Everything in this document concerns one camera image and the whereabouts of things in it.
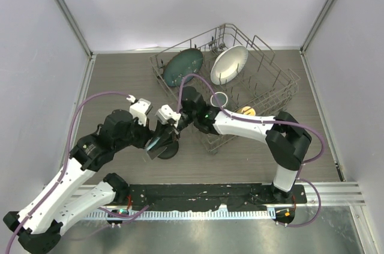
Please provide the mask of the black phone stand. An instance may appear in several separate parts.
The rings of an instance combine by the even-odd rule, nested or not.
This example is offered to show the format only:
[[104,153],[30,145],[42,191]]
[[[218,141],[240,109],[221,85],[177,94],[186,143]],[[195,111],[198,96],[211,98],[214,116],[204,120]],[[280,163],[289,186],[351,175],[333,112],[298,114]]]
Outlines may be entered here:
[[159,159],[162,160],[168,160],[173,158],[179,150],[179,143],[174,142],[173,144],[170,144],[161,154],[158,155]]

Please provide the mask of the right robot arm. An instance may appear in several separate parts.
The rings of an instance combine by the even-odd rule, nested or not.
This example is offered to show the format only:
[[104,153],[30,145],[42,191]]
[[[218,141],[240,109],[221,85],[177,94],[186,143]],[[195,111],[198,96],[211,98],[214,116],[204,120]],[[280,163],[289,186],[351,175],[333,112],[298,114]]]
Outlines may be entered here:
[[296,124],[287,112],[277,116],[246,116],[207,104],[194,87],[181,91],[181,111],[168,105],[157,110],[157,126],[146,150],[152,157],[169,159],[177,153],[180,132],[190,124],[198,131],[212,135],[232,135],[249,138],[268,146],[277,171],[271,184],[271,198],[265,202],[288,203],[293,185],[312,138]]

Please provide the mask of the black smartphone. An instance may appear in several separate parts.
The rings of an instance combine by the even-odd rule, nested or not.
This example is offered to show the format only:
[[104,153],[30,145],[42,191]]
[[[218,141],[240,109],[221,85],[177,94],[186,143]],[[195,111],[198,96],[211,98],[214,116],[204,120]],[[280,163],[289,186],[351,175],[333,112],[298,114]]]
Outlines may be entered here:
[[153,160],[162,154],[166,148],[167,146],[165,145],[165,142],[160,137],[157,137],[149,143],[145,148],[145,151],[147,156]]

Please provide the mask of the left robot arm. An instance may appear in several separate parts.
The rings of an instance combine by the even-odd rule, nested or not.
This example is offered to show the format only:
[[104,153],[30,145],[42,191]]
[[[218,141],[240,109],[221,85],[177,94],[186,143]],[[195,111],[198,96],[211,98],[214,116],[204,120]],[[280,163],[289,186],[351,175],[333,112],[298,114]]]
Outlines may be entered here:
[[152,133],[146,119],[114,110],[97,131],[80,138],[54,179],[24,209],[8,212],[3,221],[29,253],[49,253],[62,236],[91,211],[128,197],[128,183],[107,174],[94,188],[71,201],[74,192],[126,147],[144,148]]

